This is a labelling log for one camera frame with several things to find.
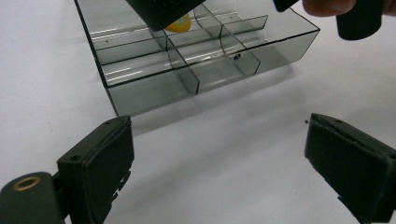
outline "white background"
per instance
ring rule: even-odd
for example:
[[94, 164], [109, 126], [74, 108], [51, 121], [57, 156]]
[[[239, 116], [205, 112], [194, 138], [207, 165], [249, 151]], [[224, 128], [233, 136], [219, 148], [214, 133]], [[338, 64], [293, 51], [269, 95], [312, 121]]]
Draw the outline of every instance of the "white background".
[[[334, 18], [294, 9], [321, 28], [299, 62], [133, 118], [132, 176], [106, 223], [358, 223], [304, 158], [304, 121], [396, 147], [396, 19], [347, 42]], [[0, 74], [1, 187], [54, 174], [115, 117], [71, 0], [1, 3]]]

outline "transparent plastic organizer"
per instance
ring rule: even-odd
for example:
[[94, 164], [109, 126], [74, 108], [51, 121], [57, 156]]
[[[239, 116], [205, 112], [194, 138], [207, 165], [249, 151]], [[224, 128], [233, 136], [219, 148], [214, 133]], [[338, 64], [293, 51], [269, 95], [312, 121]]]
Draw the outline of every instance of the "transparent plastic organizer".
[[300, 60], [319, 28], [267, 0], [206, 0], [153, 32], [125, 0], [75, 0], [116, 113], [138, 115]]

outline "finger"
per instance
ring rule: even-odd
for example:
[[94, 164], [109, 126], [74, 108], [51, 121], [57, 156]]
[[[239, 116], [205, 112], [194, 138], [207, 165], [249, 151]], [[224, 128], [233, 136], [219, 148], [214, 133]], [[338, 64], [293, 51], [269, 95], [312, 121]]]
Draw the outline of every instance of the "finger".
[[385, 2], [385, 15], [396, 16], [396, 1]]
[[303, 0], [305, 11], [318, 17], [329, 17], [348, 12], [356, 0]]

